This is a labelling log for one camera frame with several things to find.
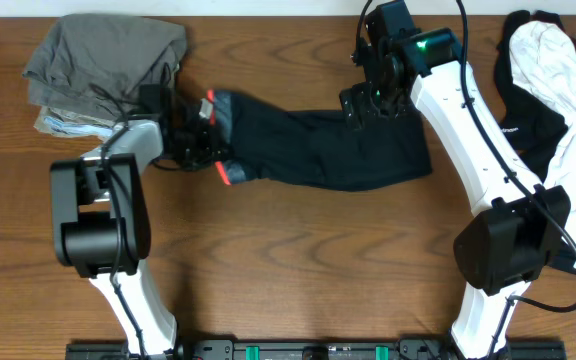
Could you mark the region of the black leggings with red waistband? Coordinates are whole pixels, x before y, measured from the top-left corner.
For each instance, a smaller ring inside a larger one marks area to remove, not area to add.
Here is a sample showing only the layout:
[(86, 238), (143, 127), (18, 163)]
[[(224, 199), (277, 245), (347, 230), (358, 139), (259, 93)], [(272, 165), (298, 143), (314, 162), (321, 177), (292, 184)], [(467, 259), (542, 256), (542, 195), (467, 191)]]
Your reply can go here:
[(339, 110), (286, 111), (227, 90), (210, 90), (207, 99), (209, 123), (227, 149), (216, 162), (227, 185), (269, 179), (353, 192), (432, 173), (417, 114), (352, 130)]

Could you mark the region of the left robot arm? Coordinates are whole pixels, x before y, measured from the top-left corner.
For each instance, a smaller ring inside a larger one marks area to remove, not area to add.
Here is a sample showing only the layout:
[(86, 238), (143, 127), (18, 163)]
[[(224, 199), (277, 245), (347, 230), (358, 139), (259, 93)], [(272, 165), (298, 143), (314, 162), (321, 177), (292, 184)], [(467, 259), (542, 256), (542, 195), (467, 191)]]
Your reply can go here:
[(181, 359), (178, 322), (163, 303), (147, 261), (151, 227), (141, 176), (173, 150), (181, 131), (164, 111), (122, 114), (97, 148), (50, 167), (53, 242), (105, 298), (126, 340), (74, 344), (69, 359)]

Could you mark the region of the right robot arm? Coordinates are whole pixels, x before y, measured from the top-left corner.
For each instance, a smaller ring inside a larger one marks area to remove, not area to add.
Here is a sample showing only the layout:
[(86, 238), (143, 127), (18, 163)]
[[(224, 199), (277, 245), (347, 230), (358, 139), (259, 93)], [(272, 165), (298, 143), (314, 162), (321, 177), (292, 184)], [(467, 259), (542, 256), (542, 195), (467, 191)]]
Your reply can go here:
[(426, 118), (462, 181), (473, 218), (454, 241), (466, 281), (443, 359), (563, 359), (561, 343), (506, 339), (515, 307), (551, 262), (570, 210), (562, 187), (546, 189), (519, 159), (478, 92), (448, 28), (371, 30), (352, 61), (365, 80), (340, 94), (354, 129)]

